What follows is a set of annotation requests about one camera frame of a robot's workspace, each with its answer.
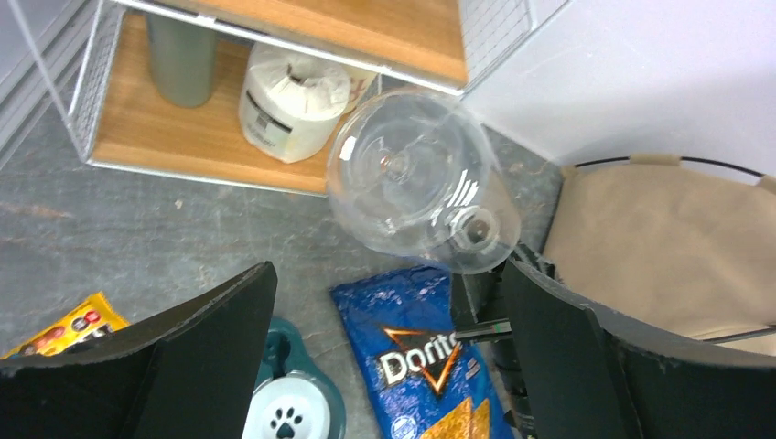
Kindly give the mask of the black tent pole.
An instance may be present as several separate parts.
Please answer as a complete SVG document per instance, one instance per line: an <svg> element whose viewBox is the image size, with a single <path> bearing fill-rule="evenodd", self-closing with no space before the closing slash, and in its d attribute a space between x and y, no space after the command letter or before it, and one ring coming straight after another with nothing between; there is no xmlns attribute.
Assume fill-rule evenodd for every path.
<svg viewBox="0 0 776 439"><path fill-rule="evenodd" d="M708 158L695 157L695 156L688 156L688 155L668 155L668 154L634 154L629 156L613 156L609 158L600 158L596 160L590 160L587 162L577 163L574 165L574 167L580 168L580 167L586 167L586 166L598 166L598 165L612 164L615 162L629 162L633 164L670 165L670 166L678 166L682 162L689 162L689 163L696 163L696 164L707 165L707 166L723 167L723 168L730 169L756 178L764 178L767 176L766 174L761 173L759 171L755 171L753 169L750 169L744 166L734 165L728 162L723 162L723 161L713 160Z"/></svg>

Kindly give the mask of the tan pet tent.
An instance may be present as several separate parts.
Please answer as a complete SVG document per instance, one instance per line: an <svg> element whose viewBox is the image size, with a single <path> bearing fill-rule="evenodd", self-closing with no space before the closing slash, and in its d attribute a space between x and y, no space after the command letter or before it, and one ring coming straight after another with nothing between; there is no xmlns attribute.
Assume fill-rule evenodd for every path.
<svg viewBox="0 0 776 439"><path fill-rule="evenodd" d="M575 293L680 336L775 352L775 179L569 167L544 255Z"/></svg>

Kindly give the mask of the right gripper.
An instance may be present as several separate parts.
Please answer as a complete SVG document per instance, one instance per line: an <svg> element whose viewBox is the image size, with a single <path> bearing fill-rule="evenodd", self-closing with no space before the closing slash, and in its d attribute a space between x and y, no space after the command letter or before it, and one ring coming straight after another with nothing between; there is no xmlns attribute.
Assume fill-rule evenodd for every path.
<svg viewBox="0 0 776 439"><path fill-rule="evenodd" d="M521 437L535 438L535 420L501 286L505 267L503 262L484 273L454 273L450 314L458 339L465 343L490 343L494 365L510 400L504 419Z"/></svg>

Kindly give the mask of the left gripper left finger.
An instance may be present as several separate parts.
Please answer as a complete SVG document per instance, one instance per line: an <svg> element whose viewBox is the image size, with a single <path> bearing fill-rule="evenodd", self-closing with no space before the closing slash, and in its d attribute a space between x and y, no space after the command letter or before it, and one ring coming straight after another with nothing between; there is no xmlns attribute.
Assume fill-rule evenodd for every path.
<svg viewBox="0 0 776 439"><path fill-rule="evenodd" d="M238 438L272 318L261 262L187 302L51 357L1 363L4 438Z"/></svg>

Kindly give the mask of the blue Doritos chip bag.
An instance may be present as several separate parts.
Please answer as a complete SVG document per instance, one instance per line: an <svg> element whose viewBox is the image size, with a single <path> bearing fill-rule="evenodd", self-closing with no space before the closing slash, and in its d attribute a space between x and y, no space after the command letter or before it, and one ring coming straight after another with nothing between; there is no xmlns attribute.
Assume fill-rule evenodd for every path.
<svg viewBox="0 0 776 439"><path fill-rule="evenodd" d="M330 291L384 438L512 438L480 351L458 341L450 275L417 266Z"/></svg>

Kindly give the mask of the clear plastic bottle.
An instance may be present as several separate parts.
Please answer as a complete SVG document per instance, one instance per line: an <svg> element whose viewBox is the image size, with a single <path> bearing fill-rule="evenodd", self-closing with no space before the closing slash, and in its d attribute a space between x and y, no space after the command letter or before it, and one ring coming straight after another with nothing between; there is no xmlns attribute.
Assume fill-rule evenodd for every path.
<svg viewBox="0 0 776 439"><path fill-rule="evenodd" d="M495 268L521 235L483 126L437 91L404 87L358 106L332 144L326 190L366 247L454 273Z"/></svg>

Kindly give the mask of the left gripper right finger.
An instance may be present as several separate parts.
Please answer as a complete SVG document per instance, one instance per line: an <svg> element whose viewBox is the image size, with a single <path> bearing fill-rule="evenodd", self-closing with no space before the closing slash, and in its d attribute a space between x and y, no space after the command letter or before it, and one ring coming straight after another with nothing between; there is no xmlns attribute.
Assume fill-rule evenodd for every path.
<svg viewBox="0 0 776 439"><path fill-rule="evenodd" d="M775 360L678 336L509 260L501 289L542 438L772 438Z"/></svg>

